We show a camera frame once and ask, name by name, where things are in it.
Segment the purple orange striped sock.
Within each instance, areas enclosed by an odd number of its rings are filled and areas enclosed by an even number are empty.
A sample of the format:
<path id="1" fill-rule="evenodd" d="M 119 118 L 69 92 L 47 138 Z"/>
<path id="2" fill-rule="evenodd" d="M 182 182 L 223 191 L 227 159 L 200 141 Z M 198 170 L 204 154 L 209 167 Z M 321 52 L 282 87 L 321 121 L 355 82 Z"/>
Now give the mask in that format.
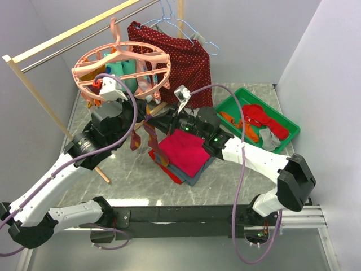
<path id="1" fill-rule="evenodd" d="M 137 150 L 141 145 L 141 137 L 135 130 L 131 132 L 130 149 L 131 151 Z"/>

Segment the pink round clip hanger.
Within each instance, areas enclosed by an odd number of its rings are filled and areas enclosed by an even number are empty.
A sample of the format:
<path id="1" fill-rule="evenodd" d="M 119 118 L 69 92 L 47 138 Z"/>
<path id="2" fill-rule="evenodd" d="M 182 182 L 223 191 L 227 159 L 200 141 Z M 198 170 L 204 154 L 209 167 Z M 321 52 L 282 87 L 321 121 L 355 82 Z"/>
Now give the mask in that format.
<path id="1" fill-rule="evenodd" d="M 148 43 L 122 42 L 115 21 L 109 24 L 115 42 L 89 51 L 72 68 L 76 85 L 91 104 L 116 100 L 125 88 L 108 77 L 95 79 L 104 72 L 122 80 L 136 98 L 160 102 L 160 89 L 170 89 L 170 55 Z"/>

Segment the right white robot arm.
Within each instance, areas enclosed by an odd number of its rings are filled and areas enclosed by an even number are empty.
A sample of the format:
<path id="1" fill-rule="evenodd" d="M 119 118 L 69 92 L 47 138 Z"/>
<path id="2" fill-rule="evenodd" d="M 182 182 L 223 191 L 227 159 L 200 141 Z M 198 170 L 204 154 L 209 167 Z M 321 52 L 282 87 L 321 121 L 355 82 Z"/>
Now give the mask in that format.
<path id="1" fill-rule="evenodd" d="M 145 123 L 165 134 L 183 131 L 202 138 L 202 147 L 210 156 L 241 164 L 275 183 L 276 188 L 255 196 L 240 212 L 241 221 L 248 225 L 260 225 L 281 209 L 302 211 L 316 185 L 303 156 L 275 154 L 243 142 L 220 127 L 213 107 L 203 107 L 192 116 L 171 106 L 158 116 L 147 116 Z"/>

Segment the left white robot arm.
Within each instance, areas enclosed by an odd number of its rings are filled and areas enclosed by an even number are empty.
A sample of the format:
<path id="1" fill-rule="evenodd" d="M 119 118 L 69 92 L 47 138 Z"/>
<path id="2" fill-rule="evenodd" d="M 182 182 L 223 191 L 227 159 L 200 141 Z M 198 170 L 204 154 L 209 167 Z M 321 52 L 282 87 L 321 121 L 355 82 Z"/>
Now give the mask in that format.
<path id="1" fill-rule="evenodd" d="M 2 224 L 9 226 L 13 241 L 33 249 L 64 229 L 113 224 L 113 208 L 102 196 L 75 206 L 53 205 L 76 181 L 123 145 L 134 125 L 146 118 L 146 106 L 146 101 L 140 99 L 102 103 L 83 131 L 73 137 L 51 169 L 27 193 L 12 203 L 1 203 Z"/>

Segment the red folded towel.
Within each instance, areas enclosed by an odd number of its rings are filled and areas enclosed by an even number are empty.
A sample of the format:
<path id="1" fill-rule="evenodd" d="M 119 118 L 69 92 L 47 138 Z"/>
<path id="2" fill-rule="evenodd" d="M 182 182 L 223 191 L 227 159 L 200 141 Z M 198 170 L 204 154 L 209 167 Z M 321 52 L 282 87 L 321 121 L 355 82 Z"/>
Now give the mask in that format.
<path id="1" fill-rule="evenodd" d="M 158 156 L 158 153 L 156 153 L 154 150 L 151 150 L 148 152 L 148 154 L 150 158 L 156 163 L 156 165 L 158 165 L 174 183 L 181 185 L 184 182 L 184 179 L 177 175 L 169 166 L 166 167 L 163 165 L 160 157 Z"/>

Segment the white blue hanging sock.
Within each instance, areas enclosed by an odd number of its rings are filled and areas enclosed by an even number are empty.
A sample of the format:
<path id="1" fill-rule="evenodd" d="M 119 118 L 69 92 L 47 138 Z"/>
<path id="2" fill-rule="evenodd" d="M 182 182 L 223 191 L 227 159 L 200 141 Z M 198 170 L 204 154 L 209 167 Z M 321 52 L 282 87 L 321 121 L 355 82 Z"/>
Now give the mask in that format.
<path id="1" fill-rule="evenodd" d="M 136 60 L 136 71 L 139 72 L 146 72 L 148 71 L 146 62 L 144 60 Z M 143 76 L 137 78 L 138 88 L 135 91 L 134 95 L 142 94 L 144 92 L 149 91 L 153 88 L 154 84 L 158 84 L 157 76 Z M 149 103 L 151 101 L 156 102 L 156 104 L 161 103 L 161 97 L 158 90 L 156 90 L 153 94 L 144 97 L 145 100 Z"/>

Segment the teal hanging sock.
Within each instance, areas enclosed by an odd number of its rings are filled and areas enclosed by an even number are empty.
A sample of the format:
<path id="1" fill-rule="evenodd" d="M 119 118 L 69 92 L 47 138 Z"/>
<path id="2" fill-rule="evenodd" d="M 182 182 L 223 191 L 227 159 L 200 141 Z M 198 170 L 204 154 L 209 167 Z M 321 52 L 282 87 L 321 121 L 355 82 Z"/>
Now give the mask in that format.
<path id="1" fill-rule="evenodd" d="M 118 77 L 133 74 L 136 72 L 135 60 L 131 59 L 122 62 L 107 63 L 105 65 L 105 72 Z M 138 84 L 136 78 L 122 79 L 122 81 L 132 93 L 137 90 Z"/>

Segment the dark red dotted cloth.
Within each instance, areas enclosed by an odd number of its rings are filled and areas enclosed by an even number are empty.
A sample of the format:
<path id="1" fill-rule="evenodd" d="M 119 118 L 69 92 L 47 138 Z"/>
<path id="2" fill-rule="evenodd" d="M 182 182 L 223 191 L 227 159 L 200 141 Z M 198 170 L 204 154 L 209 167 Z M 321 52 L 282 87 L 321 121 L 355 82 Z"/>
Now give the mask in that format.
<path id="1" fill-rule="evenodd" d="M 127 33 L 129 41 L 147 43 L 169 54 L 170 89 L 160 89 L 163 102 L 177 102 L 174 91 L 181 85 L 195 91 L 211 84 L 210 56 L 199 41 L 170 37 L 136 21 L 128 26 Z"/>

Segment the grey folded towel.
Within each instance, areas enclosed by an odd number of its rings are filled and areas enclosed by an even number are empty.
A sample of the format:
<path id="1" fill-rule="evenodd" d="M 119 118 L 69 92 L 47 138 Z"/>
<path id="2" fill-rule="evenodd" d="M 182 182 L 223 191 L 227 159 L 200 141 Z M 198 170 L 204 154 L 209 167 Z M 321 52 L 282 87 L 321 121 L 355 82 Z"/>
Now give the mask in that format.
<path id="1" fill-rule="evenodd" d="M 201 177 L 202 173 L 211 165 L 211 163 L 214 160 L 215 160 L 214 157 L 210 157 L 193 177 L 190 177 L 186 172 L 182 171 L 181 169 L 179 169 L 178 167 L 176 167 L 176 166 L 174 166 L 172 164 L 169 164 L 168 166 L 177 175 L 179 175 L 181 178 L 184 179 L 183 183 L 187 184 L 188 186 L 194 186 L 196 184 L 196 182 L 199 180 L 199 178 Z"/>

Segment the orange sock in tray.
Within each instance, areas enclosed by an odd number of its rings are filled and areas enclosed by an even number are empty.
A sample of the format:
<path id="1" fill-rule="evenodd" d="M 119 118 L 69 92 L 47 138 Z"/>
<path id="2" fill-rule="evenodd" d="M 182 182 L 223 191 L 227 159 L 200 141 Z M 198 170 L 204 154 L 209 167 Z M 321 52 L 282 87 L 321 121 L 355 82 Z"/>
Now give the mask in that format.
<path id="1" fill-rule="evenodd" d="M 224 111 L 220 112 L 220 115 L 228 121 L 232 126 L 234 126 L 236 129 L 241 130 L 243 128 L 243 122 L 242 119 L 240 119 L 238 122 L 235 121 L 235 118 L 230 116 Z M 245 135 L 251 139 L 253 142 L 258 143 L 259 137 L 257 133 L 253 130 L 251 124 L 249 122 L 245 122 Z"/>

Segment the red sock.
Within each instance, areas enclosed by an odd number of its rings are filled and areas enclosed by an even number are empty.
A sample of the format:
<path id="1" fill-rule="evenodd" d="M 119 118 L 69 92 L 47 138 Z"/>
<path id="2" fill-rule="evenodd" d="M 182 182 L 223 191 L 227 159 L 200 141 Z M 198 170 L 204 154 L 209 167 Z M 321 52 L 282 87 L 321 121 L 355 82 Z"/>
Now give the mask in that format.
<path id="1" fill-rule="evenodd" d="M 289 136 L 289 131 L 278 123 L 275 119 L 269 117 L 263 107 L 258 104 L 245 104 L 243 114 L 247 122 L 260 128 L 268 127 L 280 140 L 285 140 Z"/>

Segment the green plastic tray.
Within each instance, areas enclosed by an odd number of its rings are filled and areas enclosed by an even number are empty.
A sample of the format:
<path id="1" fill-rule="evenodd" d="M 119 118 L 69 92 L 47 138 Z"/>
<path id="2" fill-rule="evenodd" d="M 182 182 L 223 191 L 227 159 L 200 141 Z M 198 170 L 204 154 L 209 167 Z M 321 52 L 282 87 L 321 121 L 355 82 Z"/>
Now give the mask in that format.
<path id="1" fill-rule="evenodd" d="M 287 129 L 289 134 L 287 138 L 280 139 L 280 145 L 273 150 L 273 153 L 279 154 L 287 146 L 287 144 L 300 132 L 300 127 L 283 116 L 280 112 L 266 104 L 262 99 L 256 97 L 245 88 L 239 88 L 235 91 L 235 96 L 243 107 L 245 104 L 257 104 L 261 106 L 268 117 L 275 119 L 283 128 Z M 242 129 L 235 127 L 231 122 L 225 119 L 220 113 L 224 112 L 230 115 L 234 122 L 239 122 L 241 115 L 238 106 L 232 96 L 226 98 L 223 102 L 215 107 L 221 124 L 228 129 L 233 135 L 241 138 Z"/>

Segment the grey sock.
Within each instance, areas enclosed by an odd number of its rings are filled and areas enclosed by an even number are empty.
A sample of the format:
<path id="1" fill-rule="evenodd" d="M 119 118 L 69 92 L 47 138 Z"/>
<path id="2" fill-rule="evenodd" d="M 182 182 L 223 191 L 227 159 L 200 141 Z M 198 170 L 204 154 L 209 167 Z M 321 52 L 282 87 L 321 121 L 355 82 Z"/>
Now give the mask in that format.
<path id="1" fill-rule="evenodd" d="M 262 139 L 262 148 L 266 151 L 272 152 L 281 145 L 281 141 L 269 128 L 261 129 L 259 136 Z"/>

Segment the black base beam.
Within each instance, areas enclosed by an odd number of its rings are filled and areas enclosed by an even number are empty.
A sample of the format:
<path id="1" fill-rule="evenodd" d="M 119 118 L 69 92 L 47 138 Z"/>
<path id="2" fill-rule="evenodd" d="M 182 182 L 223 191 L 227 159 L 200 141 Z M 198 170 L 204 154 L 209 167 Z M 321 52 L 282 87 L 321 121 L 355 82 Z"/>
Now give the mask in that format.
<path id="1" fill-rule="evenodd" d="M 231 237 L 233 205 L 113 207 L 95 224 L 134 238 Z"/>

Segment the wooden clothes rack frame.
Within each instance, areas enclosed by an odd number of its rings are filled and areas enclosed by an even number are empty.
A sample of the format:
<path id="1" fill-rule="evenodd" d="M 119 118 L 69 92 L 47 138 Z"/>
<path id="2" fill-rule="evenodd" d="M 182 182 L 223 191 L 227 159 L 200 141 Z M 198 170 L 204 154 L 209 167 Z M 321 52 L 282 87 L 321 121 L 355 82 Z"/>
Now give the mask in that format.
<path id="1" fill-rule="evenodd" d="M 117 1 L 2 1 L 1 54 L 16 56 L 117 5 Z M 61 55 L 29 71 L 28 79 L 62 123 L 76 97 Z M 27 189 L 56 159 L 64 135 L 5 61 L 1 61 L 1 187 Z"/>

